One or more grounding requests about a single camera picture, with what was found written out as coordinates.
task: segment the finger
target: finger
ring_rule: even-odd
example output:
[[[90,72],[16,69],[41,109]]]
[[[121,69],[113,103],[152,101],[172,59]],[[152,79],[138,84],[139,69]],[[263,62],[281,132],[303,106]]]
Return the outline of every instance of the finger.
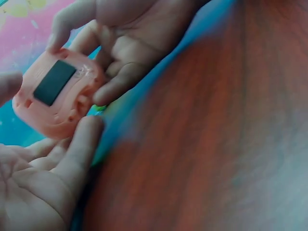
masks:
[[[34,159],[33,153],[20,146],[7,146],[10,148],[13,152],[15,152],[20,158],[26,160],[27,162],[30,162]]]
[[[39,170],[50,171],[55,168],[64,157],[71,139],[59,142],[46,157],[38,158],[30,162],[30,165]]]
[[[94,60],[101,66],[104,71],[106,71],[109,65],[114,61],[113,58],[103,48],[100,49]]]
[[[1,180],[9,178],[13,170],[19,171],[31,167],[31,165],[20,158],[16,150],[0,143],[0,167],[4,167],[0,169],[2,171],[0,174],[1,182]]]
[[[116,75],[116,77],[112,78],[95,93],[93,101],[96,105],[103,106],[112,103],[132,89],[151,70],[149,67],[137,63],[130,63],[122,68],[120,67],[121,64],[116,62],[108,68],[107,75]]]
[[[82,53],[86,56],[89,56],[93,51],[95,51],[101,45],[95,29],[93,28],[96,26],[95,24],[96,23],[92,21],[82,28],[73,40],[69,49]]]
[[[96,1],[76,1],[56,14],[47,49],[59,50],[68,41],[71,31],[95,19]]]
[[[66,155],[58,166],[52,170],[76,196],[79,195],[83,187],[102,131],[103,122],[100,117],[83,118],[76,129]]]
[[[101,25],[127,24],[142,15],[156,0],[80,0],[61,10],[54,18],[47,49],[56,52],[68,41],[71,31],[96,19]]]
[[[95,21],[88,23],[78,33],[69,49],[89,56],[104,43],[102,41],[104,38],[107,40],[106,43],[110,43],[110,35],[102,35],[104,33],[102,33],[101,30],[102,28],[100,28]],[[112,57],[102,47],[94,60],[102,67],[104,71],[113,61]]]
[[[58,141],[43,139],[26,147],[26,149],[31,151],[33,159],[37,159],[47,156],[57,144]]]
[[[19,72],[0,74],[0,107],[19,91],[23,75]]]

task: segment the pink surface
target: pink surface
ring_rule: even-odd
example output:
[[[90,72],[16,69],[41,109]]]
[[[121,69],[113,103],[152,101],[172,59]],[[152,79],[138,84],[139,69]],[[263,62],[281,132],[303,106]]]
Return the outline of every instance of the pink surface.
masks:
[[[47,0],[47,5],[35,11],[28,10],[26,17],[14,17],[5,12],[6,4],[26,2],[9,0],[0,9],[5,23],[0,30],[0,71],[27,68],[44,51],[48,40],[53,16],[74,0]]]

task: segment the blurry brown object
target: blurry brown object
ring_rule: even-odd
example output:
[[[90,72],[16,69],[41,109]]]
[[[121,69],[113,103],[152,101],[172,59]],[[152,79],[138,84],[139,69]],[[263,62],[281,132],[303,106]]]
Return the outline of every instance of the blurry brown object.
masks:
[[[85,230],[307,230],[308,1],[238,0],[135,113]]]

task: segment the pink toy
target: pink toy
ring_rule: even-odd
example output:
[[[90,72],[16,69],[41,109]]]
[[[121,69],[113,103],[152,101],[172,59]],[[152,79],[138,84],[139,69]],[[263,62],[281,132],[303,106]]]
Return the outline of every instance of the pink toy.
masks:
[[[29,126],[52,139],[73,136],[105,83],[102,70],[88,57],[62,49],[44,52],[24,74],[13,109]]]

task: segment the skin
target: skin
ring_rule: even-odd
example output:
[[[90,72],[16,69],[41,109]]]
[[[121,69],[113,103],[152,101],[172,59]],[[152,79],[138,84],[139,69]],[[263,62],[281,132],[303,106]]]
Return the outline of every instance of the skin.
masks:
[[[0,75],[0,106],[21,83],[19,73]],[[68,230],[102,131],[102,120],[91,116],[72,140],[0,144],[0,230]]]
[[[96,61],[108,83],[94,96],[106,105],[134,87],[178,44],[208,0],[77,0],[54,19],[47,47],[57,52],[74,28],[86,25],[70,49]],[[0,75],[0,106],[20,89],[22,75]],[[81,120],[72,140],[30,147],[0,144],[0,230],[64,231],[83,189],[103,131],[97,117]]]
[[[177,46],[199,8],[193,0],[78,0],[56,15],[47,49],[57,52],[71,30],[86,25],[70,49],[89,55],[101,48],[96,61],[108,83],[94,103],[107,105]]]

